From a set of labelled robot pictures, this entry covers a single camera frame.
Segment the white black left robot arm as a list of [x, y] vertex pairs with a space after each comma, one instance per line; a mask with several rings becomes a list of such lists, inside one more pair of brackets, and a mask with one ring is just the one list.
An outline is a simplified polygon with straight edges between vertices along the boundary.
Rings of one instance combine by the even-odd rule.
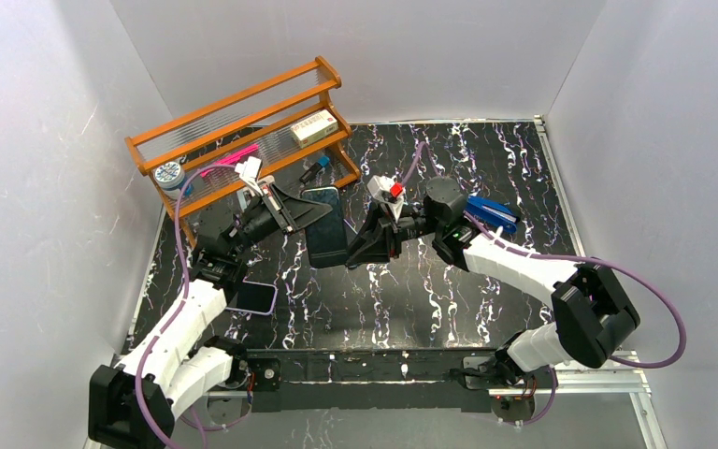
[[245, 354], [241, 343], [223, 337], [196, 349], [203, 332], [226, 311], [274, 311], [276, 287], [246, 282], [244, 253], [279, 231], [303, 230], [333, 209], [264, 183], [231, 220], [201, 225], [193, 255], [182, 260], [184, 285], [173, 305], [130, 354], [93, 373], [89, 439], [111, 448], [174, 447], [180, 416], [210, 388], [232, 379]]

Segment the black phone case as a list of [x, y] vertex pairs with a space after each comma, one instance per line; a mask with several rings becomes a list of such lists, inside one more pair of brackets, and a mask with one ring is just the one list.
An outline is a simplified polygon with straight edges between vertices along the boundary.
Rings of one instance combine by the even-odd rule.
[[305, 229], [310, 266], [321, 269], [344, 265], [348, 257], [348, 237], [338, 188], [309, 188], [301, 197], [332, 207], [324, 217]]

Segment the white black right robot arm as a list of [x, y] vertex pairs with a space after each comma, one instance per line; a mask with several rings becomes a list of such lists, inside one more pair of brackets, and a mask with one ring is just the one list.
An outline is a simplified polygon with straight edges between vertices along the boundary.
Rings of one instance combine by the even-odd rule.
[[421, 205], [408, 203], [404, 186], [388, 177], [372, 177], [368, 191], [366, 221], [349, 246], [347, 266], [388, 263], [403, 242], [430, 235], [446, 264], [501, 281], [552, 310], [551, 323], [521, 331], [496, 349], [492, 372], [500, 377], [569, 361], [597, 369], [640, 324], [610, 268], [554, 259], [482, 231], [492, 214], [489, 201], [468, 196], [454, 179], [431, 179]]

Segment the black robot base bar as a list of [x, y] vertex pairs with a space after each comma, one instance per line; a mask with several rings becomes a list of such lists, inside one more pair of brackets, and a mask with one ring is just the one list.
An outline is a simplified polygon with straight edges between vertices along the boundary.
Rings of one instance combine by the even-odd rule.
[[249, 350], [210, 397], [251, 395], [257, 413], [332, 409], [457, 409], [534, 417], [553, 386], [545, 369], [516, 374], [492, 349]]

